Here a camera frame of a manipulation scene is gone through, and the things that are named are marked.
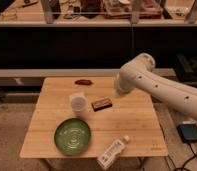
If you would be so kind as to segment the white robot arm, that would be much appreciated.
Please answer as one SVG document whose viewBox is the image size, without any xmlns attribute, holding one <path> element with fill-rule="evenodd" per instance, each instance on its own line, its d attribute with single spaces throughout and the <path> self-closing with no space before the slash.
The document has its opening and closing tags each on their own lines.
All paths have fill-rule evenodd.
<svg viewBox="0 0 197 171">
<path fill-rule="evenodd" d="M 128 94 L 141 89 L 175 110 L 197 120 L 197 88 L 172 81 L 152 72 L 155 60 L 148 53 L 141 53 L 125 63 L 115 79 L 116 91 Z"/>
</svg>

